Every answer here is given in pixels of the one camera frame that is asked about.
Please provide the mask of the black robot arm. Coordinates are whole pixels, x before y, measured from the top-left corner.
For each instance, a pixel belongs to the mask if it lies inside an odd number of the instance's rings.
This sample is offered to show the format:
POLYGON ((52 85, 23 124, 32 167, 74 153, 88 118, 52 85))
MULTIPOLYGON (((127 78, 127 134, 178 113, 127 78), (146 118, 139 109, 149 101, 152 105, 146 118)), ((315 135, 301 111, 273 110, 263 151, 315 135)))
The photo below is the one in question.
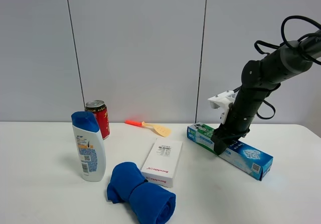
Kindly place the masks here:
POLYGON ((320 58, 320 31, 309 33, 296 41, 284 42, 262 60, 250 60, 241 74, 242 84, 209 99, 213 109, 222 108, 221 124, 211 137, 215 154, 222 154, 233 141, 245 137, 266 98, 281 83, 308 71, 320 58))

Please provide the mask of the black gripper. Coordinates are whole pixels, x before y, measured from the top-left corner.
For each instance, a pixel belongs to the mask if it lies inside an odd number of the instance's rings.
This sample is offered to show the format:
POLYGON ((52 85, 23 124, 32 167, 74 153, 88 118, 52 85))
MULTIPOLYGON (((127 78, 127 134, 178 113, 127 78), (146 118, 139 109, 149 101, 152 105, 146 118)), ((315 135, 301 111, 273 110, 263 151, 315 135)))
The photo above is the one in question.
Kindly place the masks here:
POLYGON ((234 144, 241 137, 246 136, 254 116, 255 108, 253 107, 229 108, 225 123, 220 124, 211 137, 215 154, 221 155, 227 147, 234 144))

